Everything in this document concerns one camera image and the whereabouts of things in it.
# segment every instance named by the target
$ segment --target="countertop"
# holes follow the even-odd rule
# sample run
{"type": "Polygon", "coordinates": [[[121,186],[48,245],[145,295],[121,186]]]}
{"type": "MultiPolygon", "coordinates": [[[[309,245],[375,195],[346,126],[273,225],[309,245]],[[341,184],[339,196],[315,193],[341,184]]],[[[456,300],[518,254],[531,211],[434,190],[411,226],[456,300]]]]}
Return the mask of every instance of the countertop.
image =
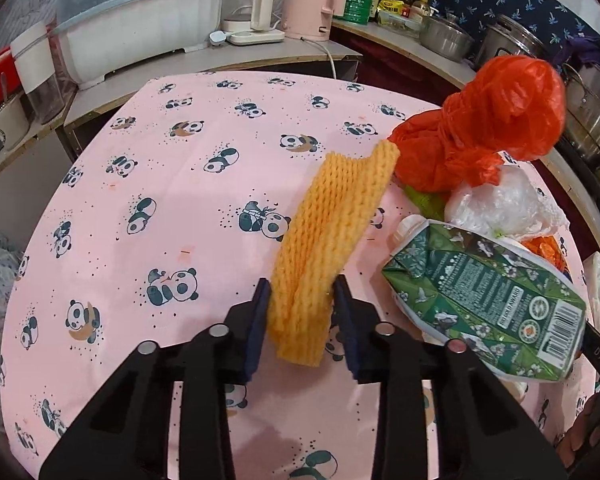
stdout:
{"type": "MultiPolygon", "coordinates": [[[[324,46],[334,60],[362,60],[362,56],[334,41],[324,46]]],[[[328,56],[315,45],[287,38],[281,43],[235,46],[226,44],[189,52],[165,54],[118,70],[104,82],[71,95],[64,110],[47,124],[34,121],[23,139],[11,150],[0,152],[0,172],[33,144],[60,126],[75,128],[90,119],[123,105],[142,85],[154,77],[204,72],[246,70],[287,63],[326,61],[328,56]]]]}
{"type": "Polygon", "coordinates": [[[457,63],[446,57],[423,47],[418,40],[409,38],[402,34],[392,31],[389,28],[381,27],[376,23],[367,23],[366,25],[357,25],[355,23],[341,22],[333,20],[332,27],[340,28],[361,36],[369,41],[381,44],[398,54],[413,59],[420,65],[428,68],[440,77],[446,79],[458,88],[463,88],[469,81],[475,78],[475,71],[466,63],[457,63]]]}

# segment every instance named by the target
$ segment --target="barcode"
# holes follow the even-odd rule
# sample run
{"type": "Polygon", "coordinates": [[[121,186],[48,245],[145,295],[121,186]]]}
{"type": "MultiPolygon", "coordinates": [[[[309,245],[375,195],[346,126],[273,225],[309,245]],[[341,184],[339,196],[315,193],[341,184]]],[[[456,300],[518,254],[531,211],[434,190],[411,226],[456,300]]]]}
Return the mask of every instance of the barcode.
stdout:
{"type": "Polygon", "coordinates": [[[516,309],[518,308],[518,305],[520,304],[520,300],[522,300],[523,292],[524,292],[524,289],[522,289],[518,286],[515,286],[515,285],[513,286],[513,290],[511,291],[511,294],[509,295],[507,304],[504,306],[502,315],[500,316],[500,319],[498,320],[498,323],[497,323],[498,326],[501,326],[505,330],[507,328],[509,328],[511,320],[513,319],[513,315],[516,313],[516,309]]]}
{"type": "Polygon", "coordinates": [[[578,334],[581,318],[582,311],[578,307],[558,300],[538,357],[557,368],[563,368],[578,334]]]}

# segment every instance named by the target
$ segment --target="white container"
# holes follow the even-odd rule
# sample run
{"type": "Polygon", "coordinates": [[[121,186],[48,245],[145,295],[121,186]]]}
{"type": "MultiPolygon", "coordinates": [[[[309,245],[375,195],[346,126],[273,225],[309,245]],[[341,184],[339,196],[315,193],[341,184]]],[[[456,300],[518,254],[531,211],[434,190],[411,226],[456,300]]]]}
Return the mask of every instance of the white container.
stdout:
{"type": "Polygon", "coordinates": [[[222,0],[133,0],[54,30],[67,73],[80,89],[149,57],[206,46],[220,23],[222,0]]]}
{"type": "Polygon", "coordinates": [[[55,73],[44,22],[37,22],[11,41],[11,55],[22,87],[27,94],[33,92],[55,73]]]}
{"type": "Polygon", "coordinates": [[[37,22],[11,41],[16,72],[41,124],[48,123],[64,107],[46,25],[37,22]]]}
{"type": "Polygon", "coordinates": [[[60,53],[69,76],[88,88],[123,66],[206,46],[221,0],[58,0],[60,53]]]}
{"type": "Polygon", "coordinates": [[[29,121],[22,108],[22,92],[0,106],[0,132],[4,134],[4,147],[11,150],[29,131],[29,121]]]}

